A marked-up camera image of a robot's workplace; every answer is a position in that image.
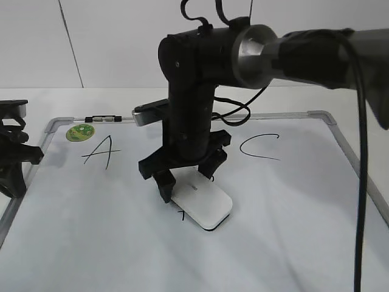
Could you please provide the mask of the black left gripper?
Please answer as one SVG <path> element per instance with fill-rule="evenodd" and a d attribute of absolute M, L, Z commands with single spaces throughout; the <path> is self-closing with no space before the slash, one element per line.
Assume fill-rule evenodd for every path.
<path fill-rule="evenodd" d="M 26 145 L 29 135 L 24 132 L 24 120 L 13 120 L 16 124 L 11 125 L 1 119 L 1 193 L 7 197 L 23 197 L 27 187 L 22 162 L 38 165 L 44 154 L 39 147 Z"/>

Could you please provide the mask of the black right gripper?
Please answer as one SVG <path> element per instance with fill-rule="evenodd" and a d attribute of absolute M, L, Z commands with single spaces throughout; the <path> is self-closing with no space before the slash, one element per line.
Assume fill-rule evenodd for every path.
<path fill-rule="evenodd" d="M 198 166 L 198 172 L 211 179 L 215 171 L 227 160 L 224 147 L 231 143 L 225 130 L 213 131 L 198 145 L 174 143 L 167 131 L 162 134 L 162 146 L 139 161 L 139 172 L 144 179 L 153 178 L 165 203 L 171 201 L 176 179 L 171 169 Z"/>

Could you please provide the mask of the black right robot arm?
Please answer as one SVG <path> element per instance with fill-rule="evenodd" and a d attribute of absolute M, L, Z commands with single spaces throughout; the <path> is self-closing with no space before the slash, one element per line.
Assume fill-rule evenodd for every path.
<path fill-rule="evenodd" d="M 139 125 L 161 121 L 163 145 L 139 162 L 171 200 L 172 169 L 197 166 L 210 178 L 226 160 L 231 140 L 211 131 L 218 86 L 263 90 L 283 79 L 329 89 L 354 89 L 388 128 L 388 30 L 303 30 L 277 37 L 265 25 L 195 30 L 166 36 L 158 47 L 168 98 L 137 107 Z"/>

